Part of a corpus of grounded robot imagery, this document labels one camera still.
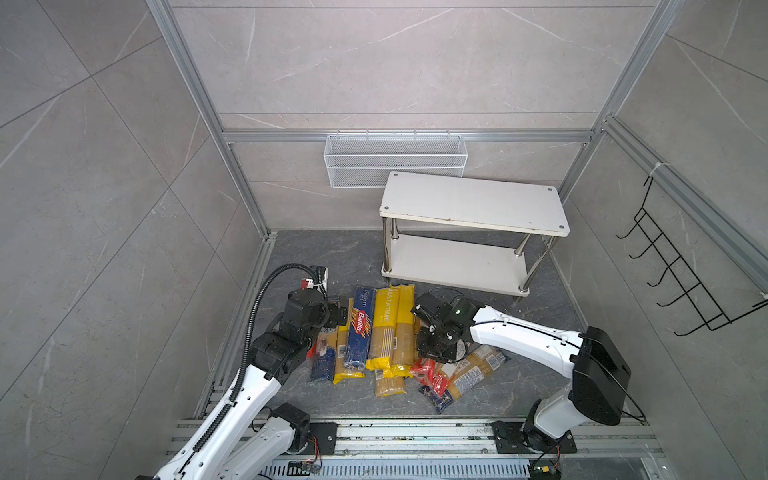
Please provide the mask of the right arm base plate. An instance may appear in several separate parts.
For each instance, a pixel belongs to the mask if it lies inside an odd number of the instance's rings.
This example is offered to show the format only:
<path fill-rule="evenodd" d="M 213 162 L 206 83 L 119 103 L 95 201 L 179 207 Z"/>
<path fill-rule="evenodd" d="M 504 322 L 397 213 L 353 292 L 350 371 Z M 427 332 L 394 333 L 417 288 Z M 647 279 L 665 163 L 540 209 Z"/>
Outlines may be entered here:
<path fill-rule="evenodd" d="M 577 452 L 570 431 L 560 438 L 553 439 L 524 422 L 495 421 L 490 426 L 499 454 L 573 454 Z"/>

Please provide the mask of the yellow Pastatime spaghetti bag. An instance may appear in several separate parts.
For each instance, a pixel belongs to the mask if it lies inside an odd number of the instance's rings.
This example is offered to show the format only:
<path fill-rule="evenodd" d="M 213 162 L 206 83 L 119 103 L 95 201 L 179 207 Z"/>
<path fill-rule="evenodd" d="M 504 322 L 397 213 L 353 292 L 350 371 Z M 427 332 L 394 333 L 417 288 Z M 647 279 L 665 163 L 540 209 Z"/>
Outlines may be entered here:
<path fill-rule="evenodd" d="M 371 343 L 366 361 L 368 370 L 385 370 L 391 366 L 399 300 L 398 287 L 376 291 Z"/>

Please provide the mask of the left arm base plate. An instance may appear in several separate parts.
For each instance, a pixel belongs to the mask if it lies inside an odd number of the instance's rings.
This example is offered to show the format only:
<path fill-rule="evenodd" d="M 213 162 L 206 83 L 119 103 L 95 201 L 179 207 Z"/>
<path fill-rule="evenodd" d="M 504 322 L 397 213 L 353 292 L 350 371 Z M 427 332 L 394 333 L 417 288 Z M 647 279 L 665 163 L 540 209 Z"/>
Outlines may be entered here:
<path fill-rule="evenodd" d="M 312 422 L 295 431 L 294 440 L 287 453 L 291 455 L 309 455 L 314 457 L 335 452 L 339 425 L 334 422 Z"/>

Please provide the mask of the blue end spaghetti bag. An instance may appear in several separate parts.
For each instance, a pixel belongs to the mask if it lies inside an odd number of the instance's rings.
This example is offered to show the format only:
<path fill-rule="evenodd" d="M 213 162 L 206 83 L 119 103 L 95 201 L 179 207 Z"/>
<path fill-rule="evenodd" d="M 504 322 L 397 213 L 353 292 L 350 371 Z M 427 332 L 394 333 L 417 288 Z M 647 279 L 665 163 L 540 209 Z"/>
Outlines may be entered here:
<path fill-rule="evenodd" d="M 455 377 L 442 395 L 436 395 L 432 390 L 430 400 L 438 415 L 449 406 L 456 403 L 467 392 L 499 370 L 507 362 L 507 356 L 502 350 L 490 346 L 481 346 L 470 353 L 467 358 L 457 362 Z"/>

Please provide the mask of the red label spaghetti bag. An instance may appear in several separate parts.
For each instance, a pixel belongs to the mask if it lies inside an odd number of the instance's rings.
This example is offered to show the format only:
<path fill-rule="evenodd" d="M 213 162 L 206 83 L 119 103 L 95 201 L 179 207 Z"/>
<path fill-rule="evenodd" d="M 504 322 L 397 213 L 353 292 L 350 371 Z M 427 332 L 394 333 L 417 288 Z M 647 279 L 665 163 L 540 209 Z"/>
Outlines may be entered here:
<path fill-rule="evenodd" d="M 409 373 L 422 385 L 433 386 L 439 373 L 439 365 L 432 359 L 420 358 L 411 365 Z"/>

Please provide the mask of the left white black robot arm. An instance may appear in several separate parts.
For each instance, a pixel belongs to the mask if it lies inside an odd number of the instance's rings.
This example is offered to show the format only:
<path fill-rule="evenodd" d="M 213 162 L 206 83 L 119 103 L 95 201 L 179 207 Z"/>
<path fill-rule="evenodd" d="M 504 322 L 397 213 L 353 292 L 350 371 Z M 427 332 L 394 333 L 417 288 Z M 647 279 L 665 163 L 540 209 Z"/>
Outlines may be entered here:
<path fill-rule="evenodd" d="M 283 312 L 255 335 L 258 310 L 271 284 L 283 273 L 304 274 Z M 274 459 L 308 447 L 310 417 L 284 403 L 275 408 L 249 440 L 253 420 L 306 360 L 318 334 L 341 324 L 347 310 L 327 293 L 328 270 L 287 263 L 271 272 L 253 300 L 244 332 L 240 366 L 232 384 L 178 453 L 156 473 L 158 479 L 256 479 Z"/>

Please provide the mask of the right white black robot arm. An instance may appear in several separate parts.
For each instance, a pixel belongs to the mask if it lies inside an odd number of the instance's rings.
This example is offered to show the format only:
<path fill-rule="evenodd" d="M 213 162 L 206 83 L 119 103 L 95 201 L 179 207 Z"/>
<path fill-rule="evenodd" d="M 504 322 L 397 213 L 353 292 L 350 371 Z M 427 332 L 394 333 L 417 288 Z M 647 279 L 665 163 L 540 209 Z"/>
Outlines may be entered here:
<path fill-rule="evenodd" d="M 577 426 L 592 421 L 616 426 L 633 398 L 627 388 L 631 369 L 607 332 L 546 327 L 503 313 L 464 296 L 443 302 L 426 293 L 412 313 L 426 325 L 419 329 L 419 353 L 447 364 L 469 357 L 461 351 L 473 343 L 533 360 L 569 383 L 531 407 L 515 435 L 533 451 L 549 453 Z"/>

